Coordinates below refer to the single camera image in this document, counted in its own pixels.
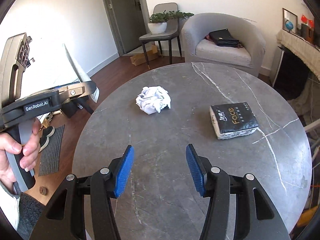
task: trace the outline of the door frame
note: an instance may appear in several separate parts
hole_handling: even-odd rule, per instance
[[[103,0],[104,8],[106,10],[106,14],[108,17],[108,21],[110,24],[111,32],[113,35],[113,38],[115,40],[116,48],[118,50],[119,56],[124,55],[124,49],[122,46],[122,42],[120,39],[120,31],[118,29],[118,26],[116,24],[116,16],[114,14],[114,11],[110,6],[112,6],[111,0]],[[141,10],[142,10],[142,15],[143,15],[143,20],[146,26],[146,30],[148,30],[148,22],[149,22],[149,11],[148,11],[148,6],[147,6],[147,0],[140,0],[141,4]]]

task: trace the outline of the crumpled white tissue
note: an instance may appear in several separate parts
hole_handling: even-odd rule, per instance
[[[136,102],[147,114],[160,113],[166,106],[171,108],[171,98],[162,87],[144,87],[136,98]]]

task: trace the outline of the gray armchair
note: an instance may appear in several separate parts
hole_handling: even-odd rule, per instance
[[[210,32],[228,29],[244,48],[219,47],[205,40]],[[231,66],[258,76],[266,51],[266,42],[256,26],[228,14],[201,13],[184,25],[182,40],[186,62],[209,62]]]

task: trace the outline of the white pot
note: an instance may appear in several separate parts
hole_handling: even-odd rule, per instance
[[[148,27],[152,34],[165,33],[167,23],[148,23]]]

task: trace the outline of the screw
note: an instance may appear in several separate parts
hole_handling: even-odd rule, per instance
[[[245,176],[248,180],[254,180],[254,176],[252,175],[252,174],[247,174],[246,176]]]
[[[68,176],[66,176],[66,179],[68,181],[74,180],[75,176],[73,174],[69,174]]]
[[[219,173],[219,172],[220,172],[220,169],[219,169],[218,167],[212,167],[212,168],[211,168],[211,171],[212,171],[213,173]]]
[[[109,169],[108,168],[102,168],[101,170],[100,170],[100,173],[101,174],[108,174],[109,173]]]

